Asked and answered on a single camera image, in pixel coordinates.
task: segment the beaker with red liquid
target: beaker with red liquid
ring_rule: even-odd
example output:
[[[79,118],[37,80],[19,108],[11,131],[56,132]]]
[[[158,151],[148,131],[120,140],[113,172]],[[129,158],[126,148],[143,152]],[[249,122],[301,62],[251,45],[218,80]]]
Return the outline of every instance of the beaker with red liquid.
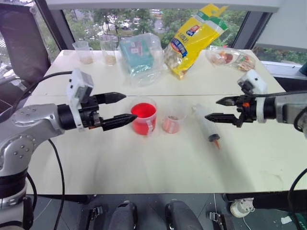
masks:
[[[130,111],[137,115],[132,122],[133,130],[141,135],[150,135],[155,128],[156,123],[156,102],[148,97],[137,97],[132,101]]]

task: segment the transparent plastic bag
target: transparent plastic bag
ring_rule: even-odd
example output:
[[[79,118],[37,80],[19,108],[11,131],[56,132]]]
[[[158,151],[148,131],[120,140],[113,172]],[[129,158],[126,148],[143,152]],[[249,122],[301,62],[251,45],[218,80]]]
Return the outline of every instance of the transparent plastic bag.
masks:
[[[220,46],[210,46],[206,56],[214,65],[230,66],[242,71],[254,69],[256,63],[252,56],[240,50]]]
[[[119,43],[123,66],[130,86],[146,86],[160,80],[167,70],[158,36],[147,33]]]

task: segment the floor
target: floor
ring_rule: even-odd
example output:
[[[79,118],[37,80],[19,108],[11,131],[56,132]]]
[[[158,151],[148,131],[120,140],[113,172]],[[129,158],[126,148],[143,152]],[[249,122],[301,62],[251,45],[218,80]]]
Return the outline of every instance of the floor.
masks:
[[[103,214],[94,223],[90,230],[107,230],[110,218],[115,208],[125,200],[130,200],[138,207],[139,230],[166,230],[164,208],[172,199],[184,201],[198,217],[204,230],[218,230],[219,226],[213,223],[208,213],[230,214],[229,203],[225,202],[221,194],[143,194],[143,195],[97,195],[91,196],[87,205],[66,201],[58,230],[86,230],[89,211],[98,206],[103,207]],[[52,230],[58,213],[60,201],[39,197],[34,213],[32,230]],[[246,223],[252,230],[294,230],[292,222],[281,224],[281,217],[288,214],[279,210],[257,209],[246,218]],[[231,218],[236,230],[248,230],[242,218]]]

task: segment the black chair backrest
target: black chair backrest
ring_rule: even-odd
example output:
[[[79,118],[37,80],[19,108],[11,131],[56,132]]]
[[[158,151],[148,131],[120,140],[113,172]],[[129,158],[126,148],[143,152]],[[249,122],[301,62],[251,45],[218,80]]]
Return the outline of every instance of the black chair backrest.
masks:
[[[29,84],[43,78],[50,61],[30,7],[0,3],[0,32],[16,75]]]

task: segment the cable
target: cable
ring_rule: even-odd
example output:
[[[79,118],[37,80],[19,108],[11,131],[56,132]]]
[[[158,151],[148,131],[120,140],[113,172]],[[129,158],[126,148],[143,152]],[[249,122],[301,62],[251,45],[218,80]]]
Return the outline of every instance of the cable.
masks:
[[[301,112],[299,112],[299,114],[294,119],[293,125],[294,125],[294,128],[297,131],[303,132],[303,129],[298,126],[298,121],[299,121],[299,119],[301,119],[302,115],[304,115],[304,113],[306,113],[306,112],[307,112],[307,107],[305,107]]]
[[[44,78],[42,79],[39,79],[38,81],[34,82],[32,85],[30,85],[24,92],[23,94],[14,102],[12,108],[11,108],[11,112],[10,112],[10,116],[12,116],[12,114],[16,111],[16,108],[18,106],[18,104],[20,103],[20,101],[24,98],[24,96],[28,93],[28,94],[31,94],[31,90],[35,89],[35,87],[42,81],[46,80],[46,79],[49,79],[49,78],[52,78],[54,76],[57,76],[57,75],[64,75],[64,74],[71,74],[72,71],[65,71],[65,72],[58,72],[58,73],[52,73],[52,74],[49,74],[47,76],[45,76]]]
[[[299,176],[294,180],[293,184],[291,185],[291,188],[288,192],[288,206],[289,206],[289,209],[291,211],[291,214],[293,216],[293,219],[294,219],[294,224],[296,226],[296,229],[297,230],[301,230],[301,227],[299,225],[299,222],[298,222],[298,219],[297,219],[297,216],[294,212],[294,208],[293,208],[293,204],[292,204],[292,193],[294,191],[294,188],[296,186],[296,184],[299,182],[299,180],[307,173],[307,169],[304,169],[304,171],[302,171]]]
[[[63,207],[64,207],[64,200],[65,200],[65,182],[64,182],[64,173],[63,173],[63,168],[62,168],[62,164],[61,164],[61,160],[59,158],[59,154],[58,154],[58,150],[56,148],[56,146],[54,145],[54,143],[52,142],[52,140],[48,139],[49,143],[51,144],[52,148],[54,149],[54,152],[56,154],[58,163],[59,163],[59,170],[61,173],[61,179],[62,179],[62,198],[61,198],[61,205],[59,207],[59,212],[58,212],[58,217],[56,220],[56,223],[54,224],[54,230],[57,230],[58,228],[58,224],[59,224],[59,220],[61,218],[62,215],[62,211],[63,211]]]
[[[35,217],[35,219],[33,220],[33,222],[35,222],[43,213],[44,211],[47,209],[47,207],[50,205],[52,199],[49,200],[49,202],[47,203],[47,205],[44,207],[44,209],[37,215],[37,217]]]
[[[269,93],[269,94],[251,94],[250,92],[246,90],[242,89],[242,91],[250,97],[276,97],[276,96],[286,96],[286,95],[307,93],[307,91],[293,91],[293,92],[276,92],[276,93]]]
[[[214,206],[215,206],[215,212],[217,213],[217,208],[216,208],[216,201],[215,201],[215,193],[213,193],[213,198],[214,198]]]
[[[245,218],[243,217],[243,222],[245,223],[246,227],[248,228],[248,230],[251,230],[251,228],[249,227],[249,225],[246,223]]]
[[[32,204],[32,209],[33,209],[33,212],[35,210],[35,207],[36,207],[36,203],[37,203],[37,190],[36,190],[36,187],[35,187],[35,184],[34,184],[34,181],[32,180],[32,177],[30,176],[30,174],[27,172],[27,178],[32,186],[32,190],[33,190],[33,204]]]

